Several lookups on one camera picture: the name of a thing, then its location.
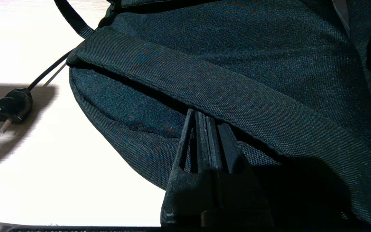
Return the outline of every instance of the table surface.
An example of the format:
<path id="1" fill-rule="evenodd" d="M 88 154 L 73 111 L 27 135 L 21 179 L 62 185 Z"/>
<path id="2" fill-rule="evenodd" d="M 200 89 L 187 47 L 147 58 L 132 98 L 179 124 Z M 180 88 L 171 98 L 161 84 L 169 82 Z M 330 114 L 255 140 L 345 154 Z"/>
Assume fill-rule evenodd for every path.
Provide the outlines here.
<path id="1" fill-rule="evenodd" d="M 109 6 L 69 2 L 92 28 Z M 0 98 L 26 87 L 81 41 L 52 0 L 0 0 Z M 49 76 L 32 91 L 29 118 L 0 132 L 0 222 L 159 226 L 165 192 L 88 121 L 69 87 L 68 67 L 43 87 Z"/>

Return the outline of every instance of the black strap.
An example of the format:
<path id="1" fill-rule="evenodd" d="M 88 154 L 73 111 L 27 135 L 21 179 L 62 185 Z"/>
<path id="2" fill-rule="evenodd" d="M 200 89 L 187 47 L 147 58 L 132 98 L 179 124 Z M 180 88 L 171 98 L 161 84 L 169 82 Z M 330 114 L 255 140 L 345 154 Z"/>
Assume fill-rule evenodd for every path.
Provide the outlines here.
<path id="1" fill-rule="evenodd" d="M 54 0 L 62 16 L 71 25 L 75 32 L 84 39 L 94 33 L 94 29 L 88 26 L 80 15 L 72 8 L 67 0 Z"/>

